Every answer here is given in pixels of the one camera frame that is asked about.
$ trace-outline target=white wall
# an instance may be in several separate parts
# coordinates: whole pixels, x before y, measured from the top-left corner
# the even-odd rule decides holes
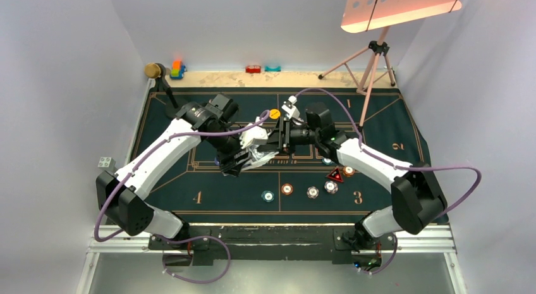
[[[399,66],[436,166],[484,174],[451,213],[469,293],[533,293],[536,276],[536,0],[465,0],[425,20]],[[474,174],[438,173],[454,202]]]
[[[378,38],[341,29],[346,0],[112,0],[144,63],[182,58],[189,70],[280,63],[325,70]],[[397,65],[422,21],[393,27],[386,42]],[[350,64],[365,68],[369,55]]]
[[[0,0],[2,293],[74,293],[97,162],[125,158],[142,65],[110,0]]]

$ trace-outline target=printed number 4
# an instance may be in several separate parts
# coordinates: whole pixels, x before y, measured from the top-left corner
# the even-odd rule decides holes
[[[201,203],[201,191],[199,191],[199,193],[197,193],[197,196],[193,199],[193,201],[196,201],[196,204]]]

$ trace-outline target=printed number 3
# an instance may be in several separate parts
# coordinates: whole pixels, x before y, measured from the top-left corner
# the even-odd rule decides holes
[[[361,192],[353,192],[353,195],[355,196],[355,204],[362,204],[363,203],[363,197],[361,196]]]

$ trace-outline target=tripod stand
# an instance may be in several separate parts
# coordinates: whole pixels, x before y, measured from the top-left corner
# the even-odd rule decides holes
[[[350,76],[352,77],[353,81],[355,82],[355,85],[357,86],[356,92],[358,94],[365,96],[365,103],[363,104],[363,111],[361,112],[361,119],[359,121],[359,126],[358,126],[358,129],[360,131],[363,128],[363,124],[365,123],[365,115],[367,114],[367,108],[369,106],[370,93],[372,92],[372,85],[374,84],[374,78],[376,76],[376,69],[378,67],[378,61],[380,60],[380,56],[382,53],[385,58],[385,62],[387,66],[387,73],[389,74],[391,86],[393,87],[396,85],[396,82],[394,81],[393,69],[391,68],[389,57],[387,56],[389,47],[387,46],[387,43],[384,42],[388,31],[389,31],[389,27],[384,27],[384,29],[382,30],[382,33],[380,34],[380,37],[378,38],[378,41],[370,41],[367,47],[364,47],[360,51],[356,52],[354,55],[346,58],[343,62],[337,64],[335,67],[331,68],[329,71],[326,71],[325,73],[319,75],[319,79],[322,79],[327,74],[338,69],[342,65],[346,67],[346,69],[348,70],[348,73],[350,73]],[[367,68],[365,69],[365,73],[363,73],[363,77],[361,78],[361,81],[358,82],[357,79],[354,77],[352,71],[350,70],[350,67],[348,66],[348,62],[356,58],[357,56],[363,54],[369,49],[371,49],[373,53],[372,53],[372,56],[370,57],[370,60],[368,61]],[[365,82],[367,81],[367,78],[369,77],[369,74],[370,74],[370,80],[368,81],[367,91],[364,92],[363,88],[365,86]]]

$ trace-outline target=blue poker chip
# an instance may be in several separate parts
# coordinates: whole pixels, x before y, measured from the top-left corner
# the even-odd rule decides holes
[[[274,201],[276,196],[271,191],[264,191],[262,192],[261,197],[262,197],[262,200],[266,202],[272,202]]]

